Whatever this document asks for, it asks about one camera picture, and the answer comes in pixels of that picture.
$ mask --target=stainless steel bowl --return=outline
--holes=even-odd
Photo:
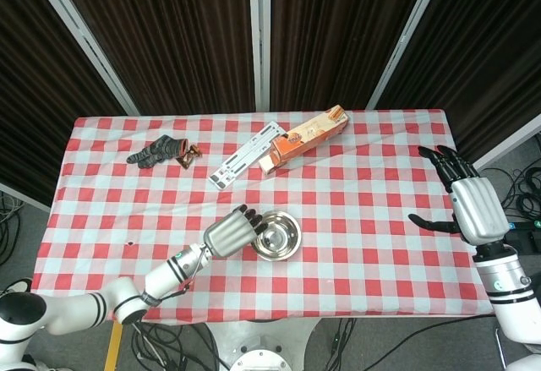
[[[286,212],[271,211],[263,214],[263,222],[269,226],[252,242],[255,252],[269,261],[281,261],[294,255],[301,244],[297,221]]]

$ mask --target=checkered tablecloth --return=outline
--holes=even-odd
[[[301,248],[268,262],[248,246],[214,259],[193,290],[147,319],[196,323],[286,316],[481,314],[491,311],[457,235],[426,232],[407,218],[451,218],[434,168],[417,146],[453,146],[442,111],[348,112],[342,134],[269,177],[254,165],[218,191],[210,173],[270,121],[288,130],[317,112],[190,117],[92,117],[76,121],[66,147],[34,288],[74,295],[144,276],[242,203],[297,218]],[[126,157],[163,134],[204,156],[185,171],[151,170]]]

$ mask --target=work glove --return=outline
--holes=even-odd
[[[184,156],[187,147],[187,139],[175,140],[164,134],[139,153],[129,156],[126,162],[128,164],[137,163],[139,168],[152,168],[158,162]]]

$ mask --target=cardboard box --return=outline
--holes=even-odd
[[[269,154],[260,159],[265,174],[275,171],[297,155],[314,148],[339,134],[349,118],[340,105],[336,105],[313,119],[292,128],[272,141]]]

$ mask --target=black curtain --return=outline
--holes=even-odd
[[[364,109],[416,0],[272,0],[270,109]]]
[[[541,113],[541,0],[432,0],[377,107],[444,109],[477,159]]]
[[[124,112],[47,0],[0,9],[0,183],[50,205],[75,119]]]
[[[249,0],[74,0],[141,114],[251,112]]]

